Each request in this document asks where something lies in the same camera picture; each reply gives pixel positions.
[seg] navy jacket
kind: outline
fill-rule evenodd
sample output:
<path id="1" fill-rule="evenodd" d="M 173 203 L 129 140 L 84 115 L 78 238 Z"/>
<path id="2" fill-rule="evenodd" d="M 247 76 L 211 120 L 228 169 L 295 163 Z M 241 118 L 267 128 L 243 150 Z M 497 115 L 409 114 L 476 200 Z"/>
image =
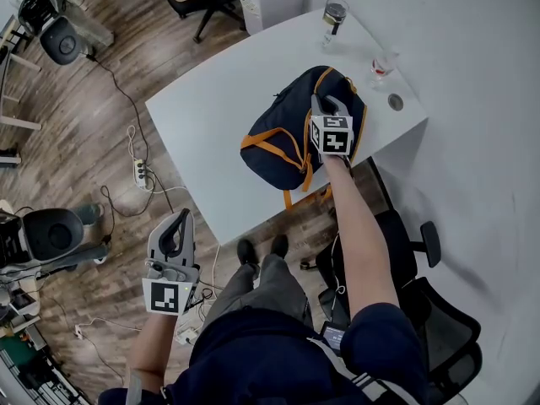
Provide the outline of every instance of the navy jacket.
<path id="1" fill-rule="evenodd" d="M 166 387 L 170 402 L 187 404 L 370 403 L 305 338 L 320 335 L 280 312 L 245 308 L 221 316 L 202 333 L 190 367 Z M 348 369 L 391 381 L 427 402 L 427 375 L 419 340 L 403 312 L 380 303 L 364 308 L 343 336 Z M 104 391 L 99 405 L 124 405 L 126 389 Z M 165 404 L 143 391 L 143 405 Z"/>

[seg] phone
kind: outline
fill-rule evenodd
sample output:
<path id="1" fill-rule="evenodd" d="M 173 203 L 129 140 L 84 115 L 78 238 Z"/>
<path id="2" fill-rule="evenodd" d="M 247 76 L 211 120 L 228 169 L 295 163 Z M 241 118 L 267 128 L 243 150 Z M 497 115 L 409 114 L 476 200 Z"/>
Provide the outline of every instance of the phone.
<path id="1" fill-rule="evenodd" d="M 322 326 L 321 335 L 327 340 L 328 345 L 338 357 L 341 357 L 343 334 L 345 334 L 345 328 L 338 324 L 326 321 Z"/>

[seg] black shoe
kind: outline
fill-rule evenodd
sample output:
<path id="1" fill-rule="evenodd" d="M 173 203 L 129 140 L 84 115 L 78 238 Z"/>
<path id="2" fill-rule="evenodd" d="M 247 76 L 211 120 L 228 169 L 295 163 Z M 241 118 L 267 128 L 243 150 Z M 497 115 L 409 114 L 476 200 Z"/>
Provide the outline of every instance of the black shoe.
<path id="1" fill-rule="evenodd" d="M 289 239 L 287 235 L 280 234 L 277 235 L 272 242 L 272 249 L 270 253 L 275 253 L 277 256 L 285 258 L 287 252 L 289 251 Z"/>
<path id="2" fill-rule="evenodd" d="M 238 259 L 240 260 L 240 264 L 242 266 L 248 262 L 251 264 L 259 263 L 257 254 L 255 253 L 255 247 L 248 239 L 241 239 L 238 242 L 236 253 L 238 254 Z"/>

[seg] dark sleeve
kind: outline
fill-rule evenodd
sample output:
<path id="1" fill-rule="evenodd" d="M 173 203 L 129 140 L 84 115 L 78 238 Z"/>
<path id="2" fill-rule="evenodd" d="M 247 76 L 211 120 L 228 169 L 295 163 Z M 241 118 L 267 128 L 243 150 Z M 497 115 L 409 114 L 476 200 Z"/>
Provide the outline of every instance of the dark sleeve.
<path id="1" fill-rule="evenodd" d="M 98 405 L 126 405 L 127 388 L 111 388 L 98 397 Z M 141 405 L 165 405 L 161 395 L 143 390 Z"/>
<path id="2" fill-rule="evenodd" d="M 398 384 L 420 403 L 427 402 L 427 373 L 420 342 L 405 314 L 390 303 L 361 310 L 341 342 L 345 364 L 357 375 Z"/>

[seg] person's arm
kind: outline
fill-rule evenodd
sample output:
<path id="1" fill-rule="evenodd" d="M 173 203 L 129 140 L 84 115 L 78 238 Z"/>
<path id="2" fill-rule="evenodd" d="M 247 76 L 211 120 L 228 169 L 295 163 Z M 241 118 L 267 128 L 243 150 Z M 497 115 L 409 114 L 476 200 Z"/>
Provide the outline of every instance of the person's arm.
<path id="1" fill-rule="evenodd" d="M 399 306 L 381 228 L 343 160 L 323 155 L 322 161 L 332 184 L 336 205 L 351 319 L 374 303 Z"/>
<path id="2" fill-rule="evenodd" d="M 127 378 L 137 372 L 143 389 L 159 393 L 164 385 L 165 370 L 175 334 L 176 316 L 152 314 L 138 334 L 127 360 Z"/>

